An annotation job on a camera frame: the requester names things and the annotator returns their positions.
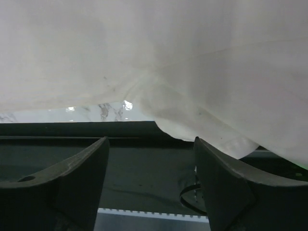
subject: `white fabric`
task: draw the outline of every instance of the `white fabric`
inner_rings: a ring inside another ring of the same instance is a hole
[[[307,0],[2,0],[0,110],[123,99],[170,135],[308,167]]]

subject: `white marble tabletop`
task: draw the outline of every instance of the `white marble tabletop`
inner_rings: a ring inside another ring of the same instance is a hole
[[[0,123],[152,121],[128,101],[98,105],[0,113]]]

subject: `white serrated strip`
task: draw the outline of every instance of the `white serrated strip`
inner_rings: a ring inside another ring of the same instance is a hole
[[[121,209],[109,209],[109,208],[99,208],[98,213],[115,214],[115,215],[123,215],[123,216],[134,216],[134,217],[142,217],[142,218],[158,218],[158,219],[183,220],[183,221],[208,223],[207,217],[203,217],[203,216],[152,213],[152,212],[130,211],[130,210],[121,210]]]

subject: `marble surface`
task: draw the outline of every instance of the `marble surface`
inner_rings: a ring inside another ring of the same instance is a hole
[[[128,101],[82,107],[0,113],[0,123],[151,121]]]

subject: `black cable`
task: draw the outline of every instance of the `black cable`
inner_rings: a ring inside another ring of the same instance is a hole
[[[185,189],[183,189],[181,192],[180,192],[180,202],[183,206],[189,208],[190,210],[202,215],[202,216],[207,216],[207,212],[189,204],[184,198],[183,198],[183,195],[185,193],[188,193],[192,190],[200,190],[201,189],[201,184],[194,184],[194,185],[191,185],[191,186],[188,186],[186,187]]]

